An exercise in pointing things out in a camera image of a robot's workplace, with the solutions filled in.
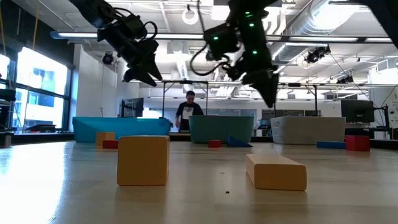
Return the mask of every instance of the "ductwork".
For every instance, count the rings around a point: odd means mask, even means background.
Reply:
[[[329,4],[330,1],[311,2],[287,28],[284,35],[329,35],[359,9],[359,6],[355,5]],[[306,47],[288,46],[283,43],[273,43],[270,46],[272,59],[280,62],[291,62],[306,49]]]

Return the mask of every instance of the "metal pole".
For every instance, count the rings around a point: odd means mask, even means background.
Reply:
[[[208,100],[209,100],[209,83],[206,83],[206,116],[207,116],[207,107],[208,107]]]
[[[313,87],[315,89],[315,116],[318,116],[318,88],[316,85]]]
[[[164,118],[164,98],[166,94],[166,82],[163,84],[163,108],[162,108],[162,118]]]

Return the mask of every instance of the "person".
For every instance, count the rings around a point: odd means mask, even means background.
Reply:
[[[180,104],[175,116],[175,126],[179,129],[179,132],[189,132],[189,117],[192,115],[203,115],[199,104],[194,103],[195,93],[188,91],[186,95],[187,101]]]

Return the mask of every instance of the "blue bin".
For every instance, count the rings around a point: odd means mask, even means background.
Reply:
[[[168,136],[170,121],[137,118],[88,118],[74,117],[73,131],[76,142],[95,142],[97,132],[114,132],[116,139],[122,136]]]

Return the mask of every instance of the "ceiling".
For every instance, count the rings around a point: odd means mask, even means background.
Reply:
[[[35,15],[36,1],[33,0],[13,0],[18,5],[23,7]],[[143,22],[153,21],[157,24],[159,32],[161,33],[201,33],[200,23],[188,25],[182,20],[182,12],[186,9],[186,4],[192,5],[195,9],[196,1],[178,0],[178,1],[128,1],[128,0],[107,0],[112,1],[114,7],[123,7],[130,10],[134,14],[141,16]],[[67,0],[40,0],[39,18],[55,30],[60,32],[96,32],[96,30],[81,16],[77,8]],[[296,13],[303,8],[308,0],[284,0],[286,4],[292,7],[284,9],[286,18],[289,20],[294,17]],[[223,21],[211,19],[213,0],[202,0],[203,18],[206,28],[217,26]],[[362,7],[351,16],[348,21],[334,30],[331,35],[339,36],[386,36],[378,21],[373,14]],[[109,50],[106,42],[97,43],[94,40],[81,40],[82,43],[90,41],[90,45],[85,44],[85,49],[92,53],[103,55],[105,51]],[[159,48],[157,51],[156,62],[161,73],[170,74],[171,70],[177,69],[176,63],[172,57],[167,56],[167,42],[166,40],[159,41]],[[196,41],[189,42],[189,46],[202,46],[204,42]],[[398,55],[398,50],[393,45],[388,44],[331,44],[332,54],[339,62],[343,69],[351,68],[354,79],[357,82],[366,81],[368,68],[374,66],[375,62],[383,60],[386,55]],[[284,75],[282,77],[298,77],[297,80],[304,82],[313,80],[314,82],[327,81],[333,75],[339,74],[341,68],[336,64],[332,57],[325,57],[319,63],[311,65],[307,69],[307,64],[302,62],[303,57],[297,57],[292,61],[291,66],[283,69]],[[204,55],[201,55],[195,62],[195,67],[202,70],[209,70],[215,64],[206,62]]]

